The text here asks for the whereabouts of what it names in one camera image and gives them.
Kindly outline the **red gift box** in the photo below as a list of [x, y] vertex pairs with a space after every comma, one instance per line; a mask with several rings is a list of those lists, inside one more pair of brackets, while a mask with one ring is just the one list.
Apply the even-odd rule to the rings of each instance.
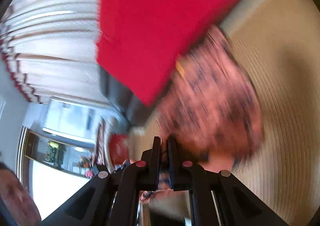
[[112, 134], [109, 153], [113, 165], [121, 165], [129, 158], [128, 139], [124, 134]]

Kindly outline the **woven bamboo bed mat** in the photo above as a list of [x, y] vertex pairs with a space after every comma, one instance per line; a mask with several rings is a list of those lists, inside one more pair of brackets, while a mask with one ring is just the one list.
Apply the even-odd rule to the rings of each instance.
[[243, 0], [222, 23], [264, 113], [265, 143], [234, 170], [289, 225], [319, 207], [319, 11], [315, 0]]

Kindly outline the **white textured curtain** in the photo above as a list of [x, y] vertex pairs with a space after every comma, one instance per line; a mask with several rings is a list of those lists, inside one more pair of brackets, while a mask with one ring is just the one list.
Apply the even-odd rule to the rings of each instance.
[[26, 98], [106, 104], [96, 61], [99, 0], [9, 0], [1, 55]]

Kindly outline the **red knitted cloth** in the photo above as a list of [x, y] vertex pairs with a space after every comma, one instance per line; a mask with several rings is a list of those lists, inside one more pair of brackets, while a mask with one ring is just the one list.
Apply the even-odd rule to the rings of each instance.
[[97, 62], [146, 106], [177, 58], [240, 0], [101, 0]]

